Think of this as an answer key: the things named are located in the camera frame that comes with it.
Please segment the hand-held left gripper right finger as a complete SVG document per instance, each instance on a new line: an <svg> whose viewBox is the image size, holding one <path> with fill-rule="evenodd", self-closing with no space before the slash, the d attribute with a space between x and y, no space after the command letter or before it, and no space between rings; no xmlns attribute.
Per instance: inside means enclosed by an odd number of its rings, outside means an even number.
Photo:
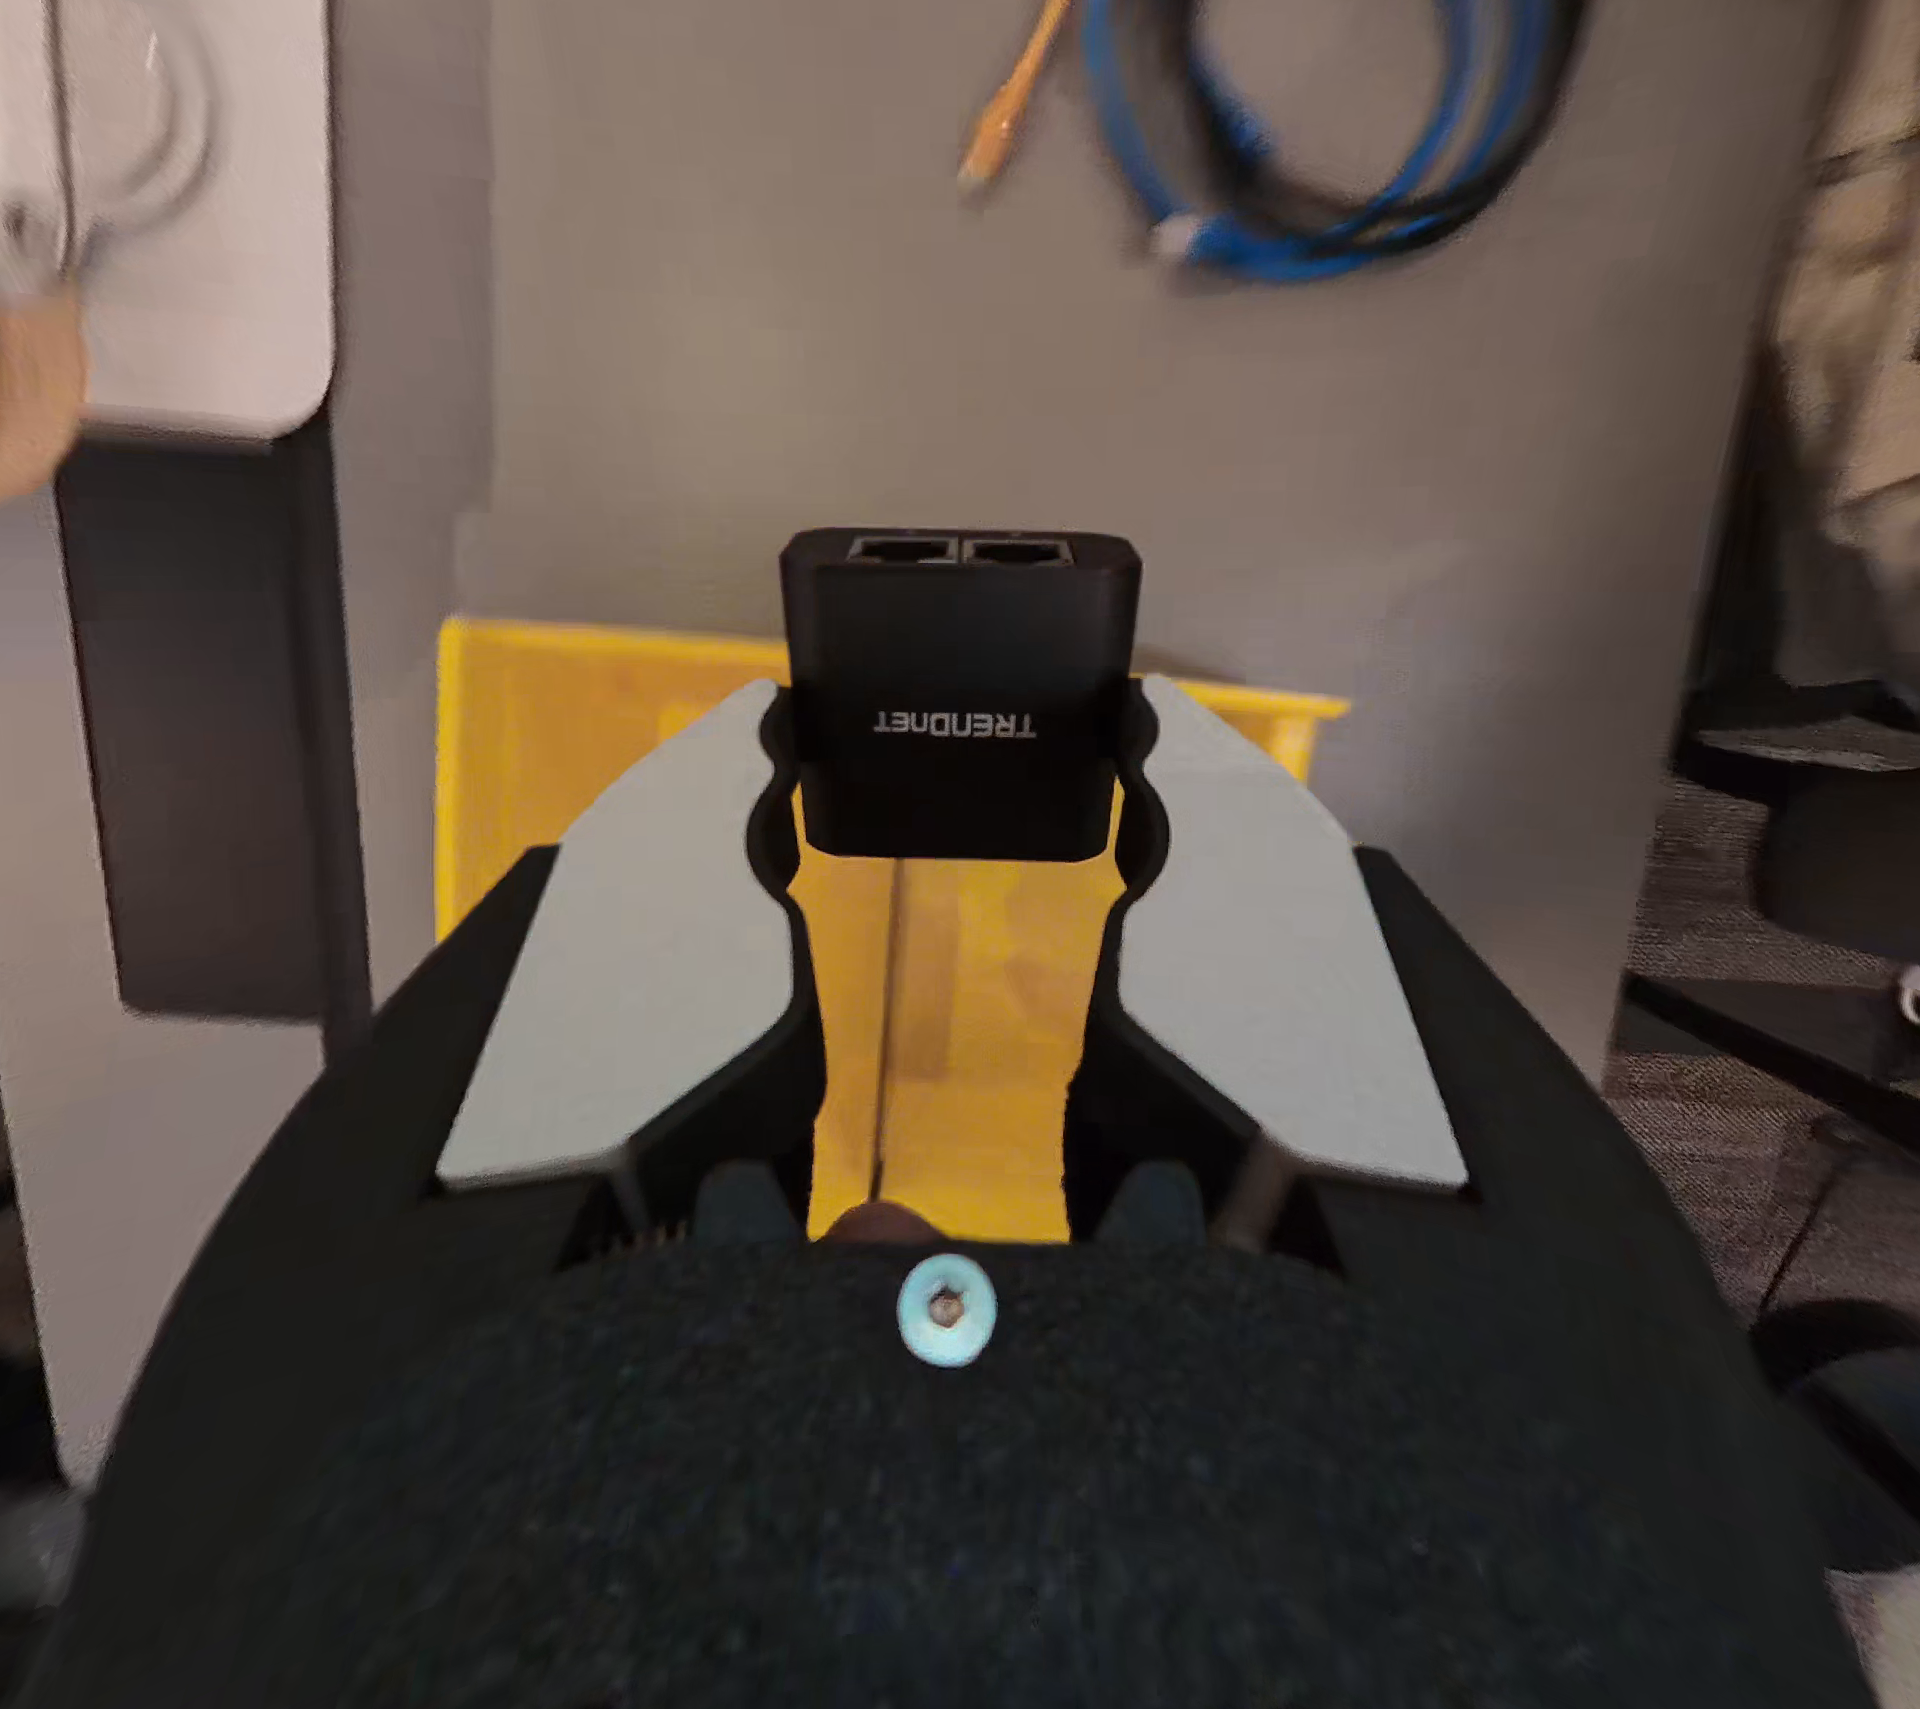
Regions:
<svg viewBox="0 0 1920 1709"><path fill-rule="evenodd" d="M1162 674L1115 739L1115 869L1067 1082L1067 1238L1139 1167L1184 1169L1202 1216L1271 1156L1395 1197L1455 1201L1467 1161L1352 837Z"/></svg>

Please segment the black office chair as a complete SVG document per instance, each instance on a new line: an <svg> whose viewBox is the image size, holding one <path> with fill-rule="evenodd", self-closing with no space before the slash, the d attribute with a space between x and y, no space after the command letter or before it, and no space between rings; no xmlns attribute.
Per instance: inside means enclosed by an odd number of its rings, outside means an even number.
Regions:
<svg viewBox="0 0 1920 1709"><path fill-rule="evenodd" d="M1846 1575L1916 1573L1916 733L1674 737L1606 1068Z"/></svg>

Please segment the black ethernet adapter box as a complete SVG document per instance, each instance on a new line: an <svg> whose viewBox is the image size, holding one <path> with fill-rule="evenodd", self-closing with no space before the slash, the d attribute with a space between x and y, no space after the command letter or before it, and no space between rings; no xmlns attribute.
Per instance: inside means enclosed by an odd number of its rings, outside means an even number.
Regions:
<svg viewBox="0 0 1920 1709"><path fill-rule="evenodd" d="M828 856L1081 863L1109 835L1124 539L813 528L779 553L801 820Z"/></svg>

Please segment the yellow plastic storage bin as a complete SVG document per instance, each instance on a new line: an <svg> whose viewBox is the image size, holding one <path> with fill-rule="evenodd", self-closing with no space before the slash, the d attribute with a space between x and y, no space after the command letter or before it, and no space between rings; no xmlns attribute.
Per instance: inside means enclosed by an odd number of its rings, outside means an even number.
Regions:
<svg viewBox="0 0 1920 1709"><path fill-rule="evenodd" d="M628 767L751 680L775 640L443 620L434 912L446 937ZM828 1082L809 1224L880 1194L968 1240L1064 1242L1062 1131L1091 979L1124 880L1079 865L892 865L804 848L792 887Z"/></svg>

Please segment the beige jacket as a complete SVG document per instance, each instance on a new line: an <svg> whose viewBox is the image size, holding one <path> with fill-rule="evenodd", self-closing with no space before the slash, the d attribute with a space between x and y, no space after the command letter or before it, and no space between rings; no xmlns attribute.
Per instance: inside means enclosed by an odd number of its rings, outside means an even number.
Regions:
<svg viewBox="0 0 1920 1709"><path fill-rule="evenodd" d="M1775 667L1918 684L1918 0L1848 0L1765 328Z"/></svg>

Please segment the white stand base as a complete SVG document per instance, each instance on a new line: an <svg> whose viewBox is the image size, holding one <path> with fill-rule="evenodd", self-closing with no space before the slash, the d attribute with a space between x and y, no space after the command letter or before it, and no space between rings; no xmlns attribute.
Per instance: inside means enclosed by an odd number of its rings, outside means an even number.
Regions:
<svg viewBox="0 0 1920 1709"><path fill-rule="evenodd" d="M267 445L336 359L329 0L2 0L3 326L90 430Z"/></svg>

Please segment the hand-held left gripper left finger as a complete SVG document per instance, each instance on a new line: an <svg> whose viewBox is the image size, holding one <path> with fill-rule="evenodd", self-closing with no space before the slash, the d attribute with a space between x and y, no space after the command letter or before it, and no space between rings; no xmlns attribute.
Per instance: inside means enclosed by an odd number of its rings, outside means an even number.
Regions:
<svg viewBox="0 0 1920 1709"><path fill-rule="evenodd" d="M751 680L563 832L436 1174L600 1174L635 1228L756 1164L804 1227L826 1095L788 691Z"/></svg>

